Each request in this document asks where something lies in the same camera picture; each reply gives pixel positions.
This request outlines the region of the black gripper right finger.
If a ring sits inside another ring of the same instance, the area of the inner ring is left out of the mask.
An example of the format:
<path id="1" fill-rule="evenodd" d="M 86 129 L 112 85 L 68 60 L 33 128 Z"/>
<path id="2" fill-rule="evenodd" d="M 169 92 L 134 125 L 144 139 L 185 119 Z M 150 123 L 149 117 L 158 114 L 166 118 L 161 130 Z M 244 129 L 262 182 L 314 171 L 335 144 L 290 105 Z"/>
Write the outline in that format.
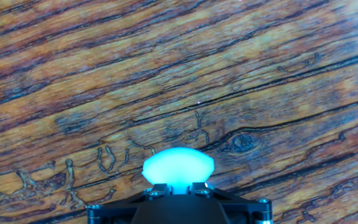
<path id="1" fill-rule="evenodd" d="M 272 201 L 266 198 L 245 199 L 205 183 L 194 183 L 191 195 L 199 219 L 206 223 L 273 223 Z"/>

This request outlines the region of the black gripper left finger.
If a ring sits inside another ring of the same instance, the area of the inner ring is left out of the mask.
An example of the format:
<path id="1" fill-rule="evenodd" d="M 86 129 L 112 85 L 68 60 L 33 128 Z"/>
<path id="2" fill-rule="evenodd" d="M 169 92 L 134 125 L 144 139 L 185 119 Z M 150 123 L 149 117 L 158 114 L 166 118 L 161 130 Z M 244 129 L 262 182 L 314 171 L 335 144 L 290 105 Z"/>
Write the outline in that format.
<path id="1" fill-rule="evenodd" d="M 86 206 L 87 224 L 131 223 L 140 206 L 147 201 L 169 196 L 170 187 L 167 184 L 155 184 L 128 198 L 105 204 Z"/>

